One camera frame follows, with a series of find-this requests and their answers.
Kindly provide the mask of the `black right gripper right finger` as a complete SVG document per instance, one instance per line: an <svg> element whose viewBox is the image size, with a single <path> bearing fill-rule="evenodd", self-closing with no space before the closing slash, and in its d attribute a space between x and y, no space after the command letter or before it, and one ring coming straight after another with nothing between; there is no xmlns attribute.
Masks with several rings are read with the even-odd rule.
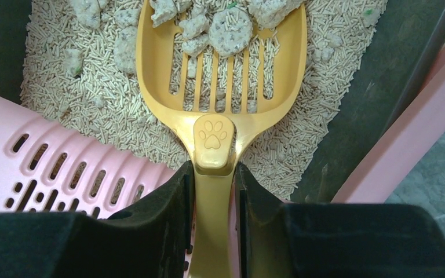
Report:
<svg viewBox="0 0 445 278"><path fill-rule="evenodd" d="M285 203L235 170L236 277L445 277L445 237L409 204Z"/></svg>

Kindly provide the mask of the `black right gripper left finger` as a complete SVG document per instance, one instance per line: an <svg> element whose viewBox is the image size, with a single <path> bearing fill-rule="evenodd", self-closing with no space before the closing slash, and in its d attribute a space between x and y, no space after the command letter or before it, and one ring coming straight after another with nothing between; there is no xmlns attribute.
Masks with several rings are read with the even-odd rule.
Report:
<svg viewBox="0 0 445 278"><path fill-rule="evenodd" d="M194 213L194 168L106 219L0 213L0 277L183 277Z"/></svg>

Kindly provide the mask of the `pink cat litter box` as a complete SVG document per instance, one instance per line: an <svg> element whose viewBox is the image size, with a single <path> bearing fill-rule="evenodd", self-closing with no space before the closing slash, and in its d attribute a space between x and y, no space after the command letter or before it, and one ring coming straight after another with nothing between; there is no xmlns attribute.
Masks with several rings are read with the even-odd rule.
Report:
<svg viewBox="0 0 445 278"><path fill-rule="evenodd" d="M170 92L176 94L182 59L187 57L184 109L192 109L194 105L198 58L203 57L200 109L203 112L208 110L214 52L221 54L218 64L221 68L227 66L230 57L235 60L231 98L234 112L241 109L245 50L250 51L248 112L256 111L256 77L260 63L264 64L265 70L264 96L267 99L273 96L273 60L280 48L275 36L260 39L252 30L274 30L288 11L301 4L305 6L306 1L293 1L290 9L278 12L279 24L274 23L273 8L281 5L281 1L194 1L187 10L179 8L179 1L157 2L152 25L159 27L168 20L174 20L176 26L181 28L181 32L174 38L173 69L169 85ZM94 30L99 28L101 10L94 2L70 2L70 5L80 24ZM132 41L125 43L124 52L116 50L114 53L119 61L127 58L133 61L131 73L136 77L137 83L136 42L142 7L133 25ZM308 40L307 21L307 55ZM253 142L239 158L236 167L239 163L244 164L242 158ZM191 162L189 154L185 162ZM106 219L162 186L179 168L173 169L166 163L154 162L146 156L137 156L130 150L121 150L113 144L103 143L95 136L65 127L58 120L48 119L23 104L17 105L0 97L0 213L72 212L95 219ZM230 204L233 224L230 244L234 254L239 257L235 173Z"/></svg>

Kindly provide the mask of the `yellow litter scoop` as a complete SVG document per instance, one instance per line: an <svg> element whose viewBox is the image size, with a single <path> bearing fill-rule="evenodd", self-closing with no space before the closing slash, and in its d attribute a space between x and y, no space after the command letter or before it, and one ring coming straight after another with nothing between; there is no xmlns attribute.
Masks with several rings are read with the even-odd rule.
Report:
<svg viewBox="0 0 445 278"><path fill-rule="evenodd" d="M232 110L234 58L219 67L212 57L209 107L200 109L203 57L198 58L192 109L184 109L188 59L183 57L178 92L170 92L174 38L181 32L174 20L152 25L157 1L145 1L138 22L136 69L143 99L157 119L181 140L194 166L195 214L189 226L193 246L185 277L239 277L239 260L231 246L231 189L239 158L261 133L280 121L293 106L305 73L307 20L304 4L288 11L274 30L253 28L260 39L276 37L273 96L264 96L265 70L257 71L256 111L248 112L250 51L243 53L241 109Z"/></svg>

